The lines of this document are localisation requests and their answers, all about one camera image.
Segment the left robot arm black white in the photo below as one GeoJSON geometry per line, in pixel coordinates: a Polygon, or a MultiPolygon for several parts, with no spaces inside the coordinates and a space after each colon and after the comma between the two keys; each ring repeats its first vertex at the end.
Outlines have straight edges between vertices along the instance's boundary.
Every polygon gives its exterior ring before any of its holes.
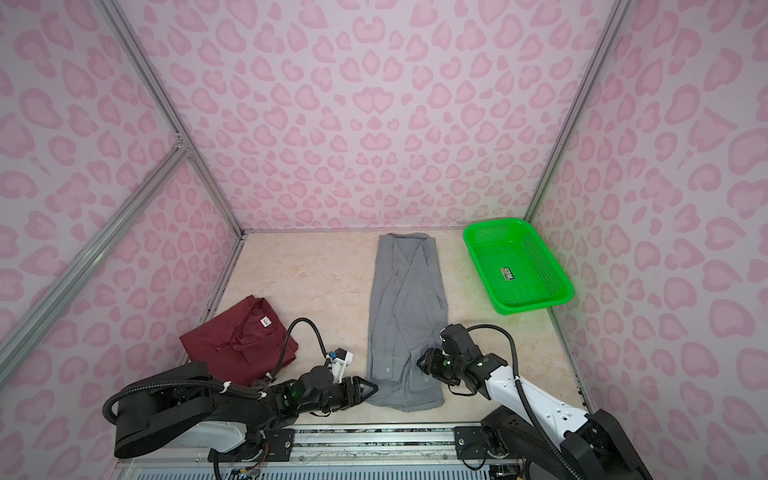
{"type": "Polygon", "coordinates": [[[220,380],[195,361],[134,382],[108,398],[102,415],[116,428],[118,459],[147,455],[174,442],[236,459],[257,455],[269,430],[302,414],[330,414],[369,400],[378,387],[359,376],[336,380],[315,366],[296,380],[247,387],[220,380]]]}

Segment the grey long sleeve shirt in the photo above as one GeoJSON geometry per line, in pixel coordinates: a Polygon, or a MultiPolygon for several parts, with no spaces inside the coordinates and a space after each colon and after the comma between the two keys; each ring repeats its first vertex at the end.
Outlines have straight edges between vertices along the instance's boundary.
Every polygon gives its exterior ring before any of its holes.
{"type": "Polygon", "coordinates": [[[441,384],[417,362],[441,344],[447,325],[435,239],[424,233],[380,236],[368,326],[367,376],[378,386],[372,405],[410,413],[444,404],[441,384]]]}

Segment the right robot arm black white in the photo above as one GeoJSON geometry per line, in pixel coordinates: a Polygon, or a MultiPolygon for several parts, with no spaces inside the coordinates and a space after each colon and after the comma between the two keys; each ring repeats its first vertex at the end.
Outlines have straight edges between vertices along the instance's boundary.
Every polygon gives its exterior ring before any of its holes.
{"type": "Polygon", "coordinates": [[[514,373],[514,366],[477,347],[450,355],[429,348],[418,361],[448,386],[465,383],[498,407],[480,426],[456,433],[462,458],[528,461],[557,479],[649,479],[650,471],[619,422],[608,412],[570,406],[514,373]]]}

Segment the maroon long sleeve shirt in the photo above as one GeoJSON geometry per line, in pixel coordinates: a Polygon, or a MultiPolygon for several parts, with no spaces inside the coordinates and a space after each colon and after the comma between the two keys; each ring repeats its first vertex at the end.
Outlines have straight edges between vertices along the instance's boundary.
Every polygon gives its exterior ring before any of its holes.
{"type": "Polygon", "coordinates": [[[180,341],[192,361],[207,364],[221,380],[250,386],[296,359],[298,343],[264,298],[248,296],[180,341]]]}

